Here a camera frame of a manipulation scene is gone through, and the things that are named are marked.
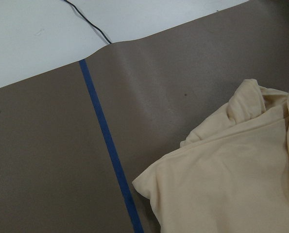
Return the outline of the cream long-sleeve printed shirt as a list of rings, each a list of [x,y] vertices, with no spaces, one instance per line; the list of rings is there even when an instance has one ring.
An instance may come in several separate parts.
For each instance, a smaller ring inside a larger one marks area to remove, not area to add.
[[[244,80],[133,186],[163,233],[289,233],[289,92]]]

